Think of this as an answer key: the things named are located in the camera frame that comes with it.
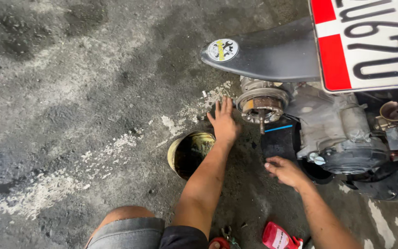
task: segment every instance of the shorts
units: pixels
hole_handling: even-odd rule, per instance
[[[165,228],[159,218],[133,218],[101,227],[87,249],[206,249],[205,234],[194,227],[176,225]]]

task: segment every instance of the round sticker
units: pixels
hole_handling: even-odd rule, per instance
[[[239,51],[237,42],[231,39],[219,39],[208,45],[208,56],[217,62],[231,60]]]

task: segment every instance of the person's arm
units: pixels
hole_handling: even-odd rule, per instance
[[[222,191],[228,153],[240,130],[240,126],[232,118],[232,113],[233,100],[225,96],[222,99],[222,107],[219,101],[216,101],[215,118],[207,113],[214,127],[216,143],[187,181],[171,223],[197,228],[207,239]]]
[[[335,217],[312,181],[290,160],[279,156],[267,158],[265,168],[280,183],[300,193],[317,249],[359,249],[362,246]]]

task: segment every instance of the scooter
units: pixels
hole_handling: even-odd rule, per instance
[[[300,20],[209,43],[202,61],[240,75],[236,108],[259,124],[264,156],[398,201],[398,0],[309,6]],[[291,128],[269,132],[281,127]]]

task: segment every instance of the license plate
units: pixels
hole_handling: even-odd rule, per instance
[[[398,88],[398,0],[310,0],[329,93]]]

